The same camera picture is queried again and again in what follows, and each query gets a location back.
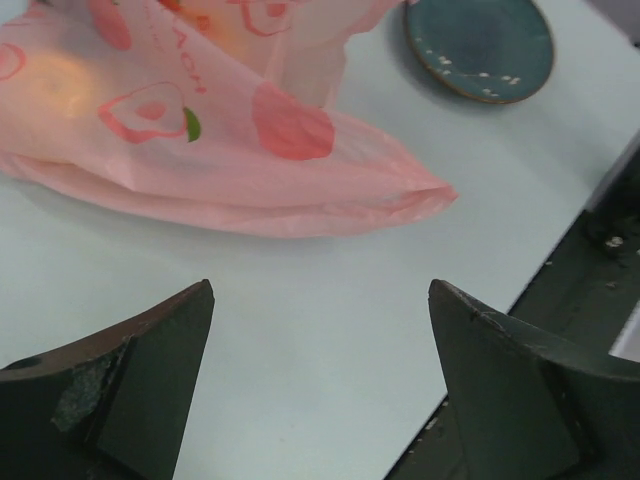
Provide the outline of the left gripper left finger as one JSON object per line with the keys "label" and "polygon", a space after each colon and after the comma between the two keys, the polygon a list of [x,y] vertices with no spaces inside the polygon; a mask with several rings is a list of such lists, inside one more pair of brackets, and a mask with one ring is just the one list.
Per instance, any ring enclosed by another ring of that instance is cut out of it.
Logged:
{"label": "left gripper left finger", "polygon": [[2,478],[173,478],[214,304],[202,280],[2,368]]}

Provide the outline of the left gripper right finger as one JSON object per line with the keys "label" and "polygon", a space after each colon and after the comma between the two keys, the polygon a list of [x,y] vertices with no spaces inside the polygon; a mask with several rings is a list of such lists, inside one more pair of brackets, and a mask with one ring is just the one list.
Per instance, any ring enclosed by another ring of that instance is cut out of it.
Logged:
{"label": "left gripper right finger", "polygon": [[472,479],[636,479],[639,365],[429,287],[432,330]]}

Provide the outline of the pink plastic bag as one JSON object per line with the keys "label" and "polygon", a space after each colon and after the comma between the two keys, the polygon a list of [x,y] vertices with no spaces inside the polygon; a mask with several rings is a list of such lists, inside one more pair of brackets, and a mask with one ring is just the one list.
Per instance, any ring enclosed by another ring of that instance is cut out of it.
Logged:
{"label": "pink plastic bag", "polygon": [[[278,238],[366,233],[456,192],[395,138],[331,111],[345,45],[388,1],[33,1],[1,27],[1,170],[105,208]],[[85,60],[67,118],[27,60]]]}

